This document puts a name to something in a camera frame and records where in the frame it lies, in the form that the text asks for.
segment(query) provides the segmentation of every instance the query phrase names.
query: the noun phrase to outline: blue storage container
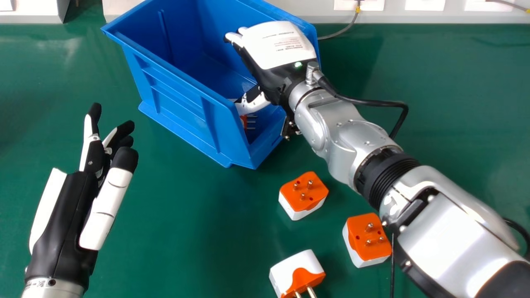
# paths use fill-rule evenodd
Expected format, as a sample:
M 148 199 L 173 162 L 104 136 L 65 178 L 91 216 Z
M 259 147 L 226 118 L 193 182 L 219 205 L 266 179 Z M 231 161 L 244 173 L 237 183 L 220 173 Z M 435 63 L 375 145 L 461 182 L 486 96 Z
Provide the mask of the blue storage container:
M 262 0 L 147 0 L 102 30 L 123 47 L 141 112 L 224 167 L 256 169 L 281 141 L 285 112 L 262 109 L 245 133 L 229 99 L 255 80 L 223 37 L 272 20 L 296 24 L 318 55 L 315 27 Z

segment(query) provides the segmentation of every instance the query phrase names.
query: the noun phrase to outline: cable connector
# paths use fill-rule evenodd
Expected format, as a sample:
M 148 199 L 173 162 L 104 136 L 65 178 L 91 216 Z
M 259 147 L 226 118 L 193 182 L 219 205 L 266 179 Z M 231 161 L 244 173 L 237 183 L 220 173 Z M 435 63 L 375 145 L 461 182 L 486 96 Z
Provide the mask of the cable connector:
M 300 294 L 308 292 L 316 298 L 313 288 L 324 280 L 324 269 L 317 260 L 315 253 L 304 250 L 270 268 L 269 279 L 278 298 L 300 298 Z
M 380 264 L 392 254 L 381 220 L 375 213 L 348 218 L 342 237 L 357 268 Z
M 307 172 L 280 188 L 278 201 L 291 220 L 297 221 L 320 208 L 329 190 L 315 172 Z

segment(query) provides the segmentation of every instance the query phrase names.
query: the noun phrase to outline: robotic hand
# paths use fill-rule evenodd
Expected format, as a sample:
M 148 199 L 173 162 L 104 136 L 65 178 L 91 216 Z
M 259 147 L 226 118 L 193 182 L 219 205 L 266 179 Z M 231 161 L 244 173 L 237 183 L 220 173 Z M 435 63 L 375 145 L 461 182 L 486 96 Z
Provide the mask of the robotic hand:
M 95 103 L 85 117 L 79 171 L 52 169 L 29 239 L 23 298 L 79 298 L 89 287 L 101 249 L 138 164 L 130 148 L 134 122 L 101 141 Z
M 405 154 L 392 140 L 399 125 L 389 136 L 354 106 L 402 103 L 338 93 L 320 71 L 311 43 L 290 22 L 240 28 L 227 33 L 225 41 L 267 100 L 284 108 L 282 135 L 302 134 L 331 175 L 379 211 L 395 235 L 396 263 L 427 295 L 528 296 L 530 264 L 517 253 L 504 220 L 439 171 Z

